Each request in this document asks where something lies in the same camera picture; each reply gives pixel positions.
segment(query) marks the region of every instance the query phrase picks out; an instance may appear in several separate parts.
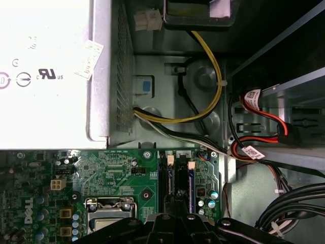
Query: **motherboard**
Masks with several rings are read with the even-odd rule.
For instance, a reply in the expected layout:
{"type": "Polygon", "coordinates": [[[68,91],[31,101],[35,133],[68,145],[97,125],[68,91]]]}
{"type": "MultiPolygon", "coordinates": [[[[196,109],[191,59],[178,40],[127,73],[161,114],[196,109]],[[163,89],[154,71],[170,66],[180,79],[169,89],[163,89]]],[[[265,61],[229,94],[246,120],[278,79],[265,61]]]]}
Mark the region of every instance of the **motherboard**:
{"type": "Polygon", "coordinates": [[[199,149],[1,152],[0,243],[69,243],[123,218],[145,222],[166,194],[217,220],[217,160],[199,149]]]}

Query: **power supply unit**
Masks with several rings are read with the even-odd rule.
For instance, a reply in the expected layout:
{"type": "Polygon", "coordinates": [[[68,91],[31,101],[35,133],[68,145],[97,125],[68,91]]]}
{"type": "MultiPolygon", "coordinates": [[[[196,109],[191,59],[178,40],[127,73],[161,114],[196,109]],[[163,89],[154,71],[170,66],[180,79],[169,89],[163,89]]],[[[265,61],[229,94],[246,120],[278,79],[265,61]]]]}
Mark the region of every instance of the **power supply unit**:
{"type": "Polygon", "coordinates": [[[0,149],[105,149],[134,139],[123,1],[0,2],[0,149]]]}

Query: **chip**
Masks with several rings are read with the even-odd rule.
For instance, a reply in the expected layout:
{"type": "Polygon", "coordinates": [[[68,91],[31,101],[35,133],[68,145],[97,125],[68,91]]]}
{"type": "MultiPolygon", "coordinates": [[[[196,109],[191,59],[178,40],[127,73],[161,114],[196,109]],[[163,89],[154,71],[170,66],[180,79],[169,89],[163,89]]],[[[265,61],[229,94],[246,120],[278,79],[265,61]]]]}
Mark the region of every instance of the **chip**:
{"type": "Polygon", "coordinates": [[[60,236],[61,237],[70,237],[72,236],[72,227],[61,227],[60,228],[60,236]]]}
{"type": "Polygon", "coordinates": [[[197,189],[197,195],[198,195],[198,197],[204,197],[205,196],[205,189],[204,188],[198,188],[197,189]]]}
{"type": "Polygon", "coordinates": [[[66,207],[60,209],[60,219],[71,219],[73,215],[73,208],[72,207],[66,207]]]}

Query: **yellow wire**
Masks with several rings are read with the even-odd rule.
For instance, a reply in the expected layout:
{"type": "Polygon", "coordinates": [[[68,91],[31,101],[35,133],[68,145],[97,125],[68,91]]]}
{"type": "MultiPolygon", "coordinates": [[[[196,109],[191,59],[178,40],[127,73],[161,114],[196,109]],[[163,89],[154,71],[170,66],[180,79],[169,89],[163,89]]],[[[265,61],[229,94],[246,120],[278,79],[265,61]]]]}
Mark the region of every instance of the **yellow wire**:
{"type": "Polygon", "coordinates": [[[199,113],[193,117],[189,117],[189,118],[157,118],[155,116],[147,115],[147,114],[144,114],[144,113],[142,113],[140,111],[136,111],[136,110],[134,110],[134,113],[136,113],[140,117],[145,118],[146,120],[151,121],[151,122],[164,123],[164,124],[175,124],[175,123],[182,123],[182,122],[187,122],[189,120],[201,118],[204,115],[208,114],[210,111],[212,111],[214,109],[214,107],[218,104],[220,97],[221,97],[221,93],[222,93],[222,84],[221,84],[222,76],[221,76],[221,70],[220,70],[219,64],[218,64],[217,60],[215,59],[211,49],[206,44],[206,42],[203,40],[203,38],[200,36],[200,34],[197,32],[194,32],[194,31],[192,31],[192,33],[196,37],[198,42],[201,44],[201,46],[203,47],[205,52],[207,53],[210,61],[212,62],[214,70],[216,71],[217,92],[216,92],[212,102],[209,104],[209,106],[204,111],[202,111],[201,113],[199,113]]]}

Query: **white cable connector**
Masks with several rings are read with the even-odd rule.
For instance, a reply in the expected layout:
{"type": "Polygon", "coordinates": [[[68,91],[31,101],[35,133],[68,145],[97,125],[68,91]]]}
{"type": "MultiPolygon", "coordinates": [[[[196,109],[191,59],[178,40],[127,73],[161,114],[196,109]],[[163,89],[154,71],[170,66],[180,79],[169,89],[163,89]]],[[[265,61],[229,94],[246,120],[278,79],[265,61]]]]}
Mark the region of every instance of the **white cable connector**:
{"type": "Polygon", "coordinates": [[[134,15],[134,21],[136,23],[136,31],[156,31],[160,30],[163,25],[159,9],[137,12],[134,15]]]}
{"type": "Polygon", "coordinates": [[[280,238],[283,238],[283,234],[281,232],[280,227],[275,222],[273,222],[273,221],[271,222],[271,226],[272,226],[273,230],[278,234],[278,236],[280,238]]]}

